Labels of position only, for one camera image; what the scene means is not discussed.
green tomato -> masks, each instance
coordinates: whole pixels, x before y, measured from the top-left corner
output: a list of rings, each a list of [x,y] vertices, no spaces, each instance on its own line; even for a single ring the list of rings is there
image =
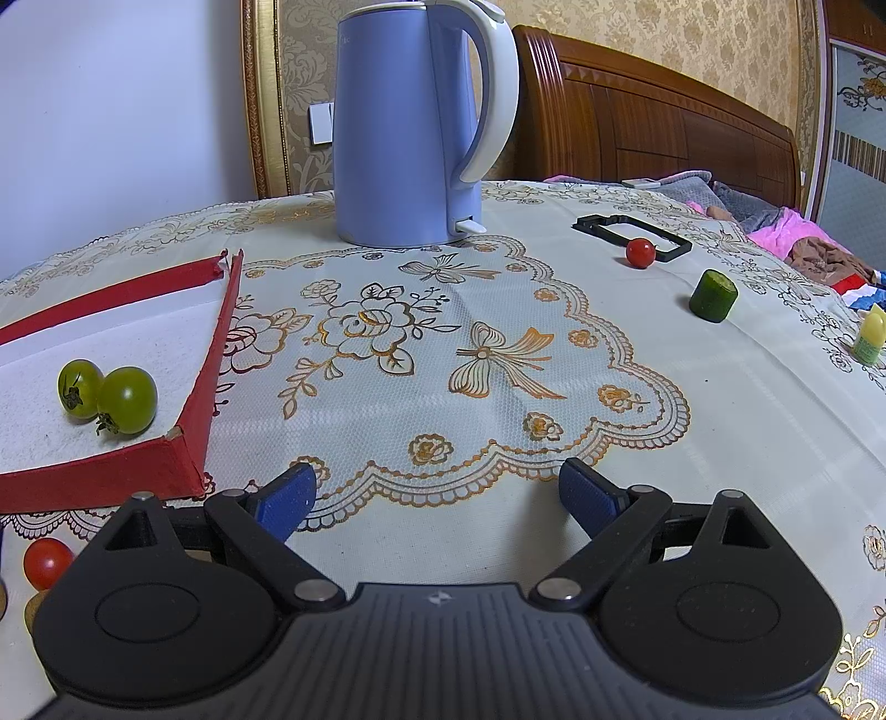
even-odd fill
[[[98,393],[105,376],[89,360],[72,360],[58,374],[58,399],[65,411],[80,420],[98,413]]]
[[[98,434],[141,433],[157,414],[157,386],[140,367],[119,367],[109,372],[98,393]]]

black rectangular frame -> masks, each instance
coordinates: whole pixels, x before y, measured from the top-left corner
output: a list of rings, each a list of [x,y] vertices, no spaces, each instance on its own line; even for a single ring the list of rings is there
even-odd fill
[[[681,238],[679,235],[674,235],[667,230],[657,228],[649,223],[645,223],[630,215],[585,215],[584,217],[580,217],[572,227],[575,230],[586,232],[588,235],[594,235],[601,240],[606,240],[606,242],[610,242],[612,245],[627,247],[627,244],[631,241],[630,238],[626,238],[616,232],[606,229],[606,225],[620,224],[635,225],[646,232],[654,232],[660,238],[664,238],[676,245],[673,250],[667,251],[656,248],[657,262],[670,262],[681,255],[685,255],[692,249],[692,243],[689,240]]]

kettle handle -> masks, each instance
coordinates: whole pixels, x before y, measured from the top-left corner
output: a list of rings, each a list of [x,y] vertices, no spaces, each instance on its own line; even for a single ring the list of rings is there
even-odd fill
[[[489,0],[425,0],[426,5],[445,5],[462,11],[462,29],[470,35],[480,57],[483,73],[483,105],[473,142],[457,170],[463,183],[476,183],[489,172],[504,148],[514,119],[520,92],[520,71],[514,35],[504,12]]]

blue kettle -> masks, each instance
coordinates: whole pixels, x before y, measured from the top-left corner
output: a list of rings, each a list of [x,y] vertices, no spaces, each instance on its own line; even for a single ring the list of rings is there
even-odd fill
[[[483,73],[479,121],[468,35]],[[508,139],[518,93],[514,36],[488,0],[382,3],[346,15],[332,138],[338,235],[423,247],[485,232],[479,181]]]

metal screw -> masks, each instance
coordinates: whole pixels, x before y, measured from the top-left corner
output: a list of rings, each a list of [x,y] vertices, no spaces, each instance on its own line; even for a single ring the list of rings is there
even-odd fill
[[[305,602],[326,602],[332,600],[339,587],[331,580],[315,577],[311,580],[302,580],[295,586],[295,597]]]
[[[568,577],[549,577],[537,584],[535,589],[548,600],[571,600],[581,593],[581,585]]]

